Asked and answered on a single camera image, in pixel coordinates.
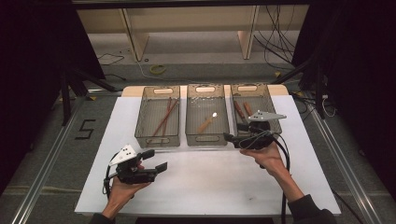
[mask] hand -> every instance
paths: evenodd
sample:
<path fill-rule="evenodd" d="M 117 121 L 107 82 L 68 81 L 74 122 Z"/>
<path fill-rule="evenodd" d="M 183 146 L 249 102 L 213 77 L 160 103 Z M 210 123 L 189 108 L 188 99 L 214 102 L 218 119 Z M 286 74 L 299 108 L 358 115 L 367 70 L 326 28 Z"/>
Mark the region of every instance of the hand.
<path fill-rule="evenodd" d="M 140 163 L 141 161 L 137 164 L 137 168 L 144 169 L 144 166 L 142 166 Z M 108 199 L 106 208 L 102 212 L 102 215 L 108 217 L 111 220 L 114 219 L 114 217 L 121 210 L 121 208 L 125 204 L 127 204 L 131 198 L 134 197 L 135 193 L 150 184 L 151 183 L 129 185 L 121 183 L 119 178 L 117 176 L 114 176 L 110 197 Z"/>
<path fill-rule="evenodd" d="M 239 151 L 246 156 L 253 157 L 259 165 L 265 167 L 269 175 L 286 170 L 276 142 L 272 142 L 268 147 L 260 150 L 240 149 Z"/>

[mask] white cable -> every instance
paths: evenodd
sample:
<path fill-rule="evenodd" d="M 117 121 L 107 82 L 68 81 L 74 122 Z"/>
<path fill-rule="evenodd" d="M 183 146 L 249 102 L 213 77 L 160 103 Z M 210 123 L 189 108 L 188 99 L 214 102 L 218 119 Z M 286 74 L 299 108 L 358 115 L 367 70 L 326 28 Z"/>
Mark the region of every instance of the white cable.
<path fill-rule="evenodd" d="M 332 118 L 332 117 L 334 117 L 335 112 L 337 111 L 337 109 L 336 109 L 336 108 L 334 109 L 334 112 L 332 113 L 332 115 L 328 114 L 328 113 L 327 113 L 327 110 L 326 110 L 326 107 L 324 106 L 324 102 L 325 102 L 325 101 L 326 101 L 326 98 L 324 98 L 323 101 L 322 101 L 323 110 L 324 110 L 324 112 L 326 113 L 327 116 L 329 116 L 330 118 Z"/>

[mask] metal rod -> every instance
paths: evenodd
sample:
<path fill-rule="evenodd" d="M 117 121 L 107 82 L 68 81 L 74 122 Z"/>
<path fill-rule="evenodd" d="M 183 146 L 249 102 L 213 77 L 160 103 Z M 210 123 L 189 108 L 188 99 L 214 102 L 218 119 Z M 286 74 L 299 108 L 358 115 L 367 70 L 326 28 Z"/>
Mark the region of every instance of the metal rod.
<path fill-rule="evenodd" d="M 77 98 L 75 105 L 73 106 L 70 120 L 66 123 L 66 125 L 61 128 L 61 131 L 59 132 L 54 144 L 52 145 L 52 148 L 49 151 L 49 155 L 47 156 L 46 160 L 41 166 L 40 171 L 35 177 L 35 181 L 29 188 L 29 191 L 27 192 L 23 201 L 18 207 L 17 212 L 12 219 L 12 224 L 24 224 L 27 222 L 27 219 L 30 216 L 33 207 L 35 206 L 35 202 L 37 201 L 38 196 L 40 195 L 40 192 L 50 175 L 50 171 L 52 170 L 52 167 L 55 164 L 56 159 L 58 158 L 58 155 L 62 150 L 62 147 L 64 146 L 66 137 L 69 134 L 70 129 L 76 120 L 76 114 L 81 108 L 83 102 L 84 97 Z"/>
<path fill-rule="evenodd" d="M 309 92 L 306 92 L 305 94 L 308 97 L 312 97 Z M 313 111 L 312 115 L 365 220 L 369 224 L 382 223 L 379 214 L 375 211 L 375 207 L 370 200 L 370 197 L 365 192 L 361 182 L 349 165 L 347 158 L 344 156 L 343 150 L 340 148 L 334 136 L 332 135 L 332 131 L 330 130 L 326 121 L 321 119 L 320 115 L 316 111 Z"/>

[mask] white table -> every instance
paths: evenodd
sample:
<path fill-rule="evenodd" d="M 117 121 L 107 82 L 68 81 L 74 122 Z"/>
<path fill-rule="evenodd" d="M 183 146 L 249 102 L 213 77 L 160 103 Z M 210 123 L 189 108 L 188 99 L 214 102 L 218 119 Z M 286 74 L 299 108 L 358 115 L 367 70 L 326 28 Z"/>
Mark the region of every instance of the white table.
<path fill-rule="evenodd" d="M 227 97 L 230 127 L 233 119 Z M 290 172 L 319 208 L 341 211 L 320 167 L 291 96 L 272 96 L 281 119 L 282 136 L 290 151 Z M 100 213 L 106 205 L 103 179 L 112 156 L 126 144 L 141 148 L 134 139 L 140 97 L 120 97 L 113 109 L 92 169 L 75 212 Z M 120 214 L 135 217 L 275 217 L 281 213 L 282 191 L 276 181 L 250 157 L 229 143 L 225 147 L 188 147 L 184 135 L 186 96 L 181 94 L 180 147 L 156 149 L 146 168 L 168 162 L 154 183 L 136 193 Z"/>

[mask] wooden stick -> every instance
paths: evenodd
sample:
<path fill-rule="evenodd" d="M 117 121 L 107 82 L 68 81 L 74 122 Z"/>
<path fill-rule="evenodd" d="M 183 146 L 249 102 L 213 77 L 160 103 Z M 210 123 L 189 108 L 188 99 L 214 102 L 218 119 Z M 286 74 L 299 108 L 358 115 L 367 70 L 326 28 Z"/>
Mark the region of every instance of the wooden stick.
<path fill-rule="evenodd" d="M 163 120 L 160 122 L 160 124 L 158 125 L 157 129 L 155 130 L 154 134 L 152 135 L 155 136 L 155 134 L 157 134 L 157 132 L 160 130 L 161 126 L 165 123 L 166 119 L 169 117 L 169 114 L 172 112 L 173 108 L 175 107 L 175 105 L 177 104 L 178 99 L 175 100 L 175 102 L 172 104 L 170 110 L 166 113 L 165 117 L 163 118 Z"/>
<path fill-rule="evenodd" d="M 169 97 L 169 101 L 168 101 L 168 106 L 166 107 L 166 113 L 169 112 L 169 109 L 171 108 L 171 103 L 172 103 L 172 98 Z M 165 119 L 165 123 L 163 125 L 163 136 L 165 135 L 165 131 L 166 131 L 166 124 L 168 123 L 168 118 Z"/>

